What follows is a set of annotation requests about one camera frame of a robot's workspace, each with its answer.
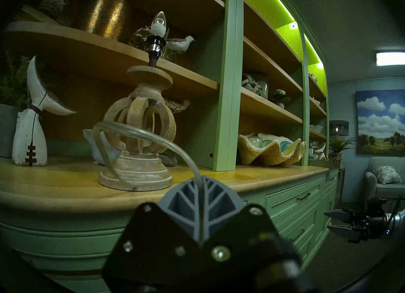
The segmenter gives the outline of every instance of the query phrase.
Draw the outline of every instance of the gray chair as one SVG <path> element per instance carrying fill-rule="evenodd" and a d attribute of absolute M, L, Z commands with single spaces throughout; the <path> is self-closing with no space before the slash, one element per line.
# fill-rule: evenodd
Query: gray chair
<path fill-rule="evenodd" d="M 380 184 L 377 177 L 374 175 L 373 170 L 379 166 L 389 165 L 393 167 L 402 179 L 401 183 L 395 184 Z M 405 158 L 400 157 L 371 157 L 369 161 L 369 169 L 366 172 L 366 196 L 365 206 L 367 200 L 374 196 L 381 198 L 398 197 L 402 195 L 405 198 Z M 392 203 L 387 203 L 383 207 L 385 211 L 389 210 Z M 401 203 L 400 210 L 402 210 L 404 203 Z"/>

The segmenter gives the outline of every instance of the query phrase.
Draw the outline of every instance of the painting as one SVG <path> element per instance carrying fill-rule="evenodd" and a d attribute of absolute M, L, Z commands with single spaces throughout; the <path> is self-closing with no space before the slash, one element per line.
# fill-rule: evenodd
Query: painting
<path fill-rule="evenodd" d="M 358 154 L 405 155 L 405 89 L 356 92 Z"/>

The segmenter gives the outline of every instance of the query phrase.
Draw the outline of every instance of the lamp shade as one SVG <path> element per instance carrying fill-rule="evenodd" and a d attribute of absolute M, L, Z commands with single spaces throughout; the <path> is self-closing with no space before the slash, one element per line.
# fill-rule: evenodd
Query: lamp shade
<path fill-rule="evenodd" d="M 348 121 L 329 121 L 329 134 L 332 136 L 348 136 L 349 122 Z"/>

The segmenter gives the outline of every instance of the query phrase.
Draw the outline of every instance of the gold vase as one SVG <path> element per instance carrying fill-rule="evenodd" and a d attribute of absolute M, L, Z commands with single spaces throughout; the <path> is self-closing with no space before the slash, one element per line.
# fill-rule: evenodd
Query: gold vase
<path fill-rule="evenodd" d="M 132 9 L 127 0 L 92 0 L 76 28 L 126 44 L 131 18 Z"/>

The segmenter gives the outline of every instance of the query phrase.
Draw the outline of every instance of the bird figurine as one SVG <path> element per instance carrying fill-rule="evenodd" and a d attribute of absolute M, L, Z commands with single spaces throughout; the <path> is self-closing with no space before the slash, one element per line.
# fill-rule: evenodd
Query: bird figurine
<path fill-rule="evenodd" d="M 83 129 L 83 136 L 84 138 L 87 139 L 90 146 L 92 147 L 92 155 L 94 158 L 94 163 L 105 165 L 105 162 L 100 154 L 100 151 L 97 148 L 96 141 L 94 140 L 92 130 Z M 103 145 L 106 149 L 105 151 L 107 152 L 108 158 L 110 159 L 111 162 L 114 161 L 115 158 L 119 155 L 120 151 L 110 145 L 110 143 L 108 142 L 107 138 L 104 135 L 104 132 L 101 132 L 101 141 L 103 142 Z"/>
<path fill-rule="evenodd" d="M 15 165 L 43 167 L 48 160 L 47 144 L 39 116 L 43 110 L 57 115 L 76 113 L 64 106 L 50 91 L 47 91 L 36 69 L 34 56 L 28 65 L 27 85 L 32 103 L 19 112 L 12 144 L 12 162 Z"/>
<path fill-rule="evenodd" d="M 180 103 L 166 98 L 164 98 L 164 102 L 173 113 L 183 112 L 191 104 L 190 100 L 184 100 L 183 103 Z"/>
<path fill-rule="evenodd" d="M 183 54 L 184 52 L 186 52 L 191 42 L 193 41 L 195 40 L 191 36 L 187 36 L 185 39 L 179 38 L 167 39 L 164 48 L 166 50 L 170 50 L 171 52 L 173 52 L 174 58 L 176 58 L 176 54 Z"/>

